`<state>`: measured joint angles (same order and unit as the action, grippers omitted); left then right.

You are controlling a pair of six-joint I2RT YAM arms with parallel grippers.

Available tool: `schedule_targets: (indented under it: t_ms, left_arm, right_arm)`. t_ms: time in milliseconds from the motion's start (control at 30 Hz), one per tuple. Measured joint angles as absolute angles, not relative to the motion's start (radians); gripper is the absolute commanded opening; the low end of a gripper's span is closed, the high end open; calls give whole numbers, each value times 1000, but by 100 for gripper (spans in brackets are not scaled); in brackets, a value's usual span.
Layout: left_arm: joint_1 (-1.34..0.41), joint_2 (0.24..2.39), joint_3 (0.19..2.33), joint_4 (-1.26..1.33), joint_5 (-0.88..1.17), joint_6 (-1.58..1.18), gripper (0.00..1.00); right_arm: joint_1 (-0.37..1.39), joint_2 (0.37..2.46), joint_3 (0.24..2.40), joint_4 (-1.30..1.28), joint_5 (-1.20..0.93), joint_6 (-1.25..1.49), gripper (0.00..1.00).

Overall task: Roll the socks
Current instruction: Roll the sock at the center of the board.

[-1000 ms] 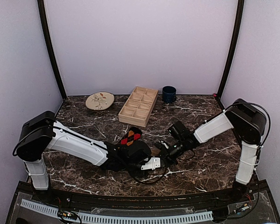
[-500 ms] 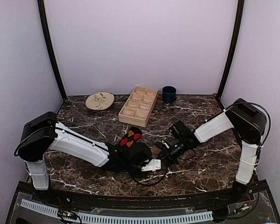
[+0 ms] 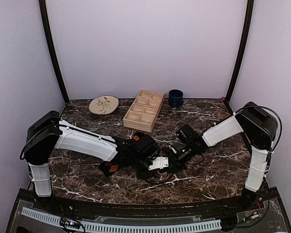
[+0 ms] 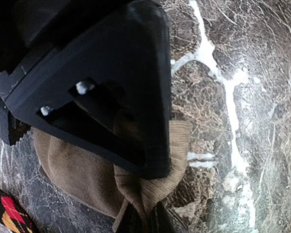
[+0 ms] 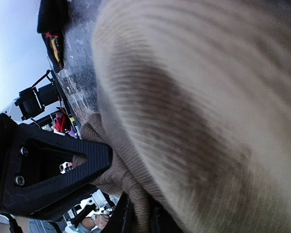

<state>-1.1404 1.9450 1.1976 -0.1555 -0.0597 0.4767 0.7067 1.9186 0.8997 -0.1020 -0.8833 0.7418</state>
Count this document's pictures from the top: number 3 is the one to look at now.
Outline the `tan beige sock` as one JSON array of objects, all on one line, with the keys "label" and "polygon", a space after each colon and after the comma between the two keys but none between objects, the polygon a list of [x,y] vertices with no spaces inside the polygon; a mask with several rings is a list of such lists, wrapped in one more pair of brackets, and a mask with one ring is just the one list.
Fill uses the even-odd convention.
[{"label": "tan beige sock", "polygon": [[162,182],[168,180],[170,177],[170,173],[164,169],[156,169],[153,171],[153,179],[156,182]]}]

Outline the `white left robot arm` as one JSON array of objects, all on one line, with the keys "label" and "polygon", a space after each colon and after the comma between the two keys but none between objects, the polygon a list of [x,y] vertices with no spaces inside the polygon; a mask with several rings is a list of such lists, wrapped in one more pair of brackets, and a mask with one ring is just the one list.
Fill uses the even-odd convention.
[{"label": "white left robot arm", "polygon": [[59,112],[50,111],[28,128],[26,144],[20,159],[30,167],[31,180],[40,204],[49,212],[59,207],[52,196],[49,157],[53,149],[70,150],[94,156],[102,163],[99,168],[111,176],[123,167],[133,167],[141,179],[149,179],[153,172],[169,166],[167,157],[149,135],[137,133],[133,139],[103,136],[73,126],[60,118]]}]

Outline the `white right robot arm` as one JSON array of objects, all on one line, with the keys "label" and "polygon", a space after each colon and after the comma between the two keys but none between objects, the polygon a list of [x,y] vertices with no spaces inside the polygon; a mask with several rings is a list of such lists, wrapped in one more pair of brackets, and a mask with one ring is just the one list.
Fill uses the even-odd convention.
[{"label": "white right robot arm", "polygon": [[254,193],[260,189],[269,170],[272,154],[282,134],[280,116],[272,109],[248,102],[229,117],[205,130],[202,135],[186,124],[177,132],[177,137],[185,144],[180,150],[171,146],[163,148],[163,153],[172,161],[176,171],[185,168],[194,156],[203,154],[208,148],[243,133],[251,146],[251,161],[244,189],[247,190],[238,199],[238,207],[249,210],[257,202]]}]

